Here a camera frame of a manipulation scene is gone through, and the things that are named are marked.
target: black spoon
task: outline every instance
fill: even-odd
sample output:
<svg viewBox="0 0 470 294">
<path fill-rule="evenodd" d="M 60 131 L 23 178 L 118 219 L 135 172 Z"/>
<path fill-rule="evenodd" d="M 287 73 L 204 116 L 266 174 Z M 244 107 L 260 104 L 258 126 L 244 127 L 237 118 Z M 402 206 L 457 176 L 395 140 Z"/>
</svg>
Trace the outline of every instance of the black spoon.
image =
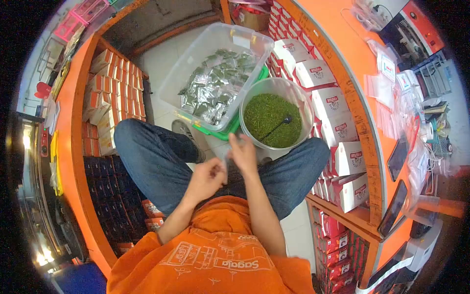
<svg viewBox="0 0 470 294">
<path fill-rule="evenodd" d="M 288 125 L 290 124 L 290 122 L 292 121 L 292 116 L 290 116 L 290 114 L 286 115 L 286 117 L 284 118 L 284 120 L 282 120 L 282 122 L 277 125 L 271 132 L 267 133 L 266 136 L 262 137 L 260 141 L 263 141 L 264 139 L 266 139 L 269 135 L 271 135 L 275 130 L 277 130 L 278 127 L 280 127 L 282 124 L 285 124 L 285 125 Z"/>
</svg>

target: orange t-shirt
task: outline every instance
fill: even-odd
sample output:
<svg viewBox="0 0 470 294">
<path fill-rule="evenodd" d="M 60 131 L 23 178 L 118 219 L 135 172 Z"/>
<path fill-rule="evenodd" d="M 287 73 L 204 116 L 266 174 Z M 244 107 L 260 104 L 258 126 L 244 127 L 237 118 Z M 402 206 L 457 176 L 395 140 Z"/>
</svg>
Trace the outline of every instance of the orange t-shirt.
<svg viewBox="0 0 470 294">
<path fill-rule="evenodd" d="M 269 256 L 252 235 L 247 201 L 233 196 L 206 203 L 163 246 L 145 235 L 118 259 L 107 292 L 315 293 L 309 261 Z"/>
</svg>

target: blue jeans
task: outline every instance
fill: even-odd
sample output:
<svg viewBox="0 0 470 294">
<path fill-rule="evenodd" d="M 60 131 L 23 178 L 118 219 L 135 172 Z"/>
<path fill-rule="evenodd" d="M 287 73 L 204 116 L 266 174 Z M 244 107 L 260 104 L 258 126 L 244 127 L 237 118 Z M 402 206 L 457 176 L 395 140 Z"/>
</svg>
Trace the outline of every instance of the blue jeans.
<svg viewBox="0 0 470 294">
<path fill-rule="evenodd" d="M 123 120 L 116 126 L 114 142 L 137 187 L 160 211 L 170 215 L 181 201 L 193 173 L 185 162 L 197 160 L 198 148 L 185 135 L 136 119 Z M 328 157 L 326 143 L 311 138 L 288 154 L 258 167 L 279 220 L 302 202 L 325 168 Z M 224 195 L 246 199 L 245 184 L 236 167 L 229 167 L 228 184 L 210 199 Z"/>
</svg>

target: round plastic bucket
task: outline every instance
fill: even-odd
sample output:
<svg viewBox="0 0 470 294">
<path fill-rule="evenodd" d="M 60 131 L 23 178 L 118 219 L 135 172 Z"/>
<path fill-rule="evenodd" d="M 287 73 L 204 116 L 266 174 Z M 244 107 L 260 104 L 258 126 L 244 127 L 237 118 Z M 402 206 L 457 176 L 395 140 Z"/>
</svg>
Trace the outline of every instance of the round plastic bucket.
<svg viewBox="0 0 470 294">
<path fill-rule="evenodd" d="M 286 148 L 274 148 L 267 146 L 255 139 L 247 130 L 245 121 L 243 120 L 243 113 L 250 100 L 258 94 L 276 94 L 284 98 L 284 100 L 286 100 L 287 102 L 294 104 L 298 107 L 300 118 L 302 119 L 302 131 L 300 132 L 299 138 L 292 146 Z M 308 136 L 310 135 L 310 132 L 313 128 L 314 114 L 312 102 L 301 87 L 294 84 L 294 82 L 284 78 L 267 78 L 262 79 L 261 81 L 253 84 L 248 90 L 245 98 L 243 99 L 239 111 L 240 125 L 242 126 L 242 131 L 253 140 L 253 143 L 256 146 L 264 149 L 290 150 L 305 141 L 305 139 L 308 138 Z"/>
</svg>

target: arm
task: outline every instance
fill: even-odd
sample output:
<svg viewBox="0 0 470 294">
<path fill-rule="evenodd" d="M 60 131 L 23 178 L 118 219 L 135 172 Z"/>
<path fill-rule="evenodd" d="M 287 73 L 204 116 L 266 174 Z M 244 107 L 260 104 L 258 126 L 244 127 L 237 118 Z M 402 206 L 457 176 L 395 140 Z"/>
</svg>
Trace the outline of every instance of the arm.
<svg viewBox="0 0 470 294">
<path fill-rule="evenodd" d="M 232 150 L 229 156 L 237 164 L 245 180 L 251 229 L 268 254 L 287 256 L 281 224 L 258 175 L 255 146 L 248 136 L 240 135 L 240 137 L 244 141 L 243 144 L 239 144 L 235 135 L 230 134 Z"/>
<path fill-rule="evenodd" d="M 158 229 L 161 245 L 170 242 L 189 226 L 196 205 L 214 195 L 226 178 L 227 171 L 217 157 L 196 165 L 183 199 Z"/>
</svg>

